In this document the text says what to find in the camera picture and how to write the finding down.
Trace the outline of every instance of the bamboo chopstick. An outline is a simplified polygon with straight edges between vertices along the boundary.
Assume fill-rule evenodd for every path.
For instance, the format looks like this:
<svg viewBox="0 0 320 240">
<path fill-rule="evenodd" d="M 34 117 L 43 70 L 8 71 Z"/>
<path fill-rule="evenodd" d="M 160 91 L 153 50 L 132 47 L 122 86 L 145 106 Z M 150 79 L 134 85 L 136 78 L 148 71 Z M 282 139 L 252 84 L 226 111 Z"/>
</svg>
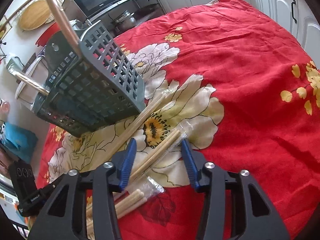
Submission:
<svg viewBox="0 0 320 240">
<path fill-rule="evenodd" d="M 116 214 L 121 214 L 122 212 L 130 208 L 132 205 L 140 201 L 143 197 L 144 193 L 141 190 L 136 189 L 129 196 L 125 197 L 123 200 L 121 200 L 119 203 L 115 205 Z"/>
<path fill-rule="evenodd" d="M 120 219 L 124 217 L 126 214 L 129 214 L 131 211 L 135 210 L 139 206 L 142 206 L 148 199 L 146 197 L 142 198 L 141 200 L 137 201 L 135 204 L 124 210 L 122 213 L 117 214 L 117 218 Z"/>
<path fill-rule="evenodd" d="M 135 133 L 136 130 L 144 123 L 144 121 L 158 108 L 158 106 L 166 98 L 166 95 L 161 93 L 139 114 L 139 116 L 124 130 L 124 132 L 114 140 L 111 149 L 108 149 L 108 154 L 104 158 L 100 158 L 92 162 L 92 167 L 98 167 L 101 163 L 107 162 L 115 154 L 118 149 Z"/>
<path fill-rule="evenodd" d="M 126 211 L 130 209 L 132 206 L 134 206 L 137 202 L 141 201 L 144 197 L 144 193 L 136 189 L 134 192 L 132 192 L 130 195 L 128 195 L 126 198 L 121 200 L 119 203 L 115 205 L 116 214 L 127 214 Z M 93 219 L 87 218 L 87 234 L 91 236 L 93 233 Z"/>
<path fill-rule="evenodd" d="M 173 130 L 148 156 L 146 156 L 140 167 L 132 170 L 129 181 L 134 181 L 149 169 L 180 135 L 181 132 L 179 130 Z"/>
</svg>

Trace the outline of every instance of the gray plastic basket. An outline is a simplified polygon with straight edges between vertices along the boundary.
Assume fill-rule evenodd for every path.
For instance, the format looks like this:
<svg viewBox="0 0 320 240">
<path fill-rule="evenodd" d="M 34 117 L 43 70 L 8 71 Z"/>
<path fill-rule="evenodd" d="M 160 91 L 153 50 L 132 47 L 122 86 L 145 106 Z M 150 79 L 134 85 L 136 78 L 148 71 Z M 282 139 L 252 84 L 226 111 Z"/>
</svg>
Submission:
<svg viewBox="0 0 320 240">
<path fill-rule="evenodd" d="M 51 90 L 47 97 L 38 94 L 33 108 L 37 116 L 79 137 L 143 111 L 144 82 L 101 22 L 81 35 L 83 59 L 57 35 L 47 46 L 65 48 L 50 51 L 50 57 L 59 54 L 63 61 L 48 62 L 53 73 L 46 85 Z"/>
</svg>

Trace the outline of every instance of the yellow flower print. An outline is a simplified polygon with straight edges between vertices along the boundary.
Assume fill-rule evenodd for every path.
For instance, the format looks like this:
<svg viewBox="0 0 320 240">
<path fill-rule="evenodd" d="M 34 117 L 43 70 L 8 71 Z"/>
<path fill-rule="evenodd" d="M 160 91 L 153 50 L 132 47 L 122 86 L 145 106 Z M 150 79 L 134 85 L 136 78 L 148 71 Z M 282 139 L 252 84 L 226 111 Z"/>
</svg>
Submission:
<svg viewBox="0 0 320 240">
<path fill-rule="evenodd" d="M 87 206 L 90 205 L 91 203 L 92 203 L 92 196 L 87 197 Z"/>
<path fill-rule="evenodd" d="M 313 68 L 313 61 L 310 61 L 310 63 L 311 65 L 309 63 L 306 65 L 306 76 L 313 88 L 313 95 L 315 96 L 318 93 L 318 90 L 320 90 L 320 73 L 317 69 Z"/>
<path fill-rule="evenodd" d="M 312 115 L 312 106 L 311 106 L 310 100 L 308 100 L 308 101 L 304 104 L 304 108 L 306 109 L 307 114 Z"/>
<path fill-rule="evenodd" d="M 54 128 L 51 129 L 52 133 L 55 133 L 56 136 L 56 142 L 59 142 L 62 138 L 62 134 L 65 132 L 62 128 L 55 126 Z"/>
<path fill-rule="evenodd" d="M 126 56 L 128 56 L 130 54 L 130 50 L 126 50 L 127 48 L 121 48 L 121 51 L 123 51 L 123 54 L 125 54 Z"/>
<path fill-rule="evenodd" d="M 47 183 L 50 183 L 50 174 L 49 171 L 44 175 L 44 178 L 46 179 Z"/>
<path fill-rule="evenodd" d="M 280 96 L 282 98 L 282 101 L 286 101 L 287 103 L 289 103 L 292 100 L 292 93 L 288 90 L 283 90 L 280 93 Z"/>
<path fill-rule="evenodd" d="M 310 61 L 306 64 L 306 77 L 310 84 L 306 85 L 305 87 L 299 87 L 297 89 L 294 89 L 292 91 L 283 90 L 280 93 L 281 99 L 287 103 L 289 103 L 292 100 L 292 92 L 296 91 L 299 98 L 306 99 L 308 92 L 306 87 L 309 85 L 313 88 L 313 96 L 316 96 L 316 105 L 320 108 L 320 72 L 316 69 L 316 65 L 313 61 Z M 292 66 L 291 70 L 292 74 L 296 78 L 301 78 L 301 72 L 300 67 L 296 64 Z M 306 113 L 309 115 L 312 115 L 312 105 L 311 101 L 307 100 L 304 104 L 304 108 L 306 110 Z"/>
<path fill-rule="evenodd" d="M 292 66 L 292 71 L 291 72 L 296 78 L 300 77 L 300 68 L 299 68 L 299 66 L 297 64 Z"/>
<path fill-rule="evenodd" d="M 162 119 L 162 115 L 153 113 L 143 125 L 143 133 L 146 136 L 145 142 L 151 148 L 155 148 L 170 132 L 170 125 L 166 124 L 167 120 Z"/>
<path fill-rule="evenodd" d="M 170 33 L 168 36 L 164 37 L 165 41 L 170 41 L 170 42 L 178 42 L 181 39 L 182 39 L 181 34 L 174 34 L 174 33 Z"/>
<path fill-rule="evenodd" d="M 307 90 L 303 87 L 299 87 L 296 90 L 297 94 L 299 95 L 300 98 L 306 99 L 307 97 Z"/>
</svg>

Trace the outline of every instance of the silver screw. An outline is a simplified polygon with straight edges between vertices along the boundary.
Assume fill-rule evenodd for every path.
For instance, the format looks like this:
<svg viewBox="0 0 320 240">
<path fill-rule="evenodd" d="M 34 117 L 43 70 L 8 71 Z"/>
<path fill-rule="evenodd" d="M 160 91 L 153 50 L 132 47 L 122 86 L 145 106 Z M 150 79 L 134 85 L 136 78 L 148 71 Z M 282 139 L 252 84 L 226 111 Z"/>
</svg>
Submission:
<svg viewBox="0 0 320 240">
<path fill-rule="evenodd" d="M 214 163 L 205 163 L 204 166 L 208 169 L 213 169 L 216 165 Z"/>
<path fill-rule="evenodd" d="M 103 164 L 103 167 L 106 169 L 112 168 L 113 167 L 113 163 L 112 162 L 106 162 Z"/>
<path fill-rule="evenodd" d="M 242 176 L 249 176 L 249 171 L 247 171 L 247 170 L 242 170 L 242 171 L 240 171 L 240 174 L 242 175 Z"/>
<path fill-rule="evenodd" d="M 78 170 L 72 169 L 72 170 L 70 170 L 70 171 L 68 172 L 68 174 L 69 174 L 70 176 L 75 176 L 75 175 L 78 174 Z"/>
</svg>

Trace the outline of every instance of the blue towel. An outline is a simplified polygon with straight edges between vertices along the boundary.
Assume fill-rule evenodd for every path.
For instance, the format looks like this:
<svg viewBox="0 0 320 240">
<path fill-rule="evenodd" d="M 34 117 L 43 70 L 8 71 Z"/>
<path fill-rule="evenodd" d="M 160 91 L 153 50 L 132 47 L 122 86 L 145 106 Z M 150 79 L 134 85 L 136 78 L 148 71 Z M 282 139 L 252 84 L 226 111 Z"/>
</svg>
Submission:
<svg viewBox="0 0 320 240">
<path fill-rule="evenodd" d="M 4 134 L 1 136 L 2 144 L 13 154 L 30 163 L 38 138 L 26 129 L 5 123 Z"/>
</svg>

